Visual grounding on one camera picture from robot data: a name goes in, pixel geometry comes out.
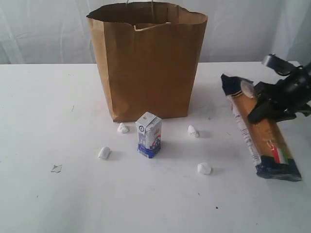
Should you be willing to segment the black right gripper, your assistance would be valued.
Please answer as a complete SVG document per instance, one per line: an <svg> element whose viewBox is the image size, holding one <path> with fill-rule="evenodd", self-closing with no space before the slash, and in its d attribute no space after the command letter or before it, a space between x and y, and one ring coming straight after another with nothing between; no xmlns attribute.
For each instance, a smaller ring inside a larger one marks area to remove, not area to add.
<svg viewBox="0 0 311 233"><path fill-rule="evenodd" d="M295 67L288 72L276 72L285 79L276 84L259 82L254 87L257 104L248 114L247 119L257 124L264 119L274 122L292 120L296 113L308 117L311 115L311 69Z"/></svg>

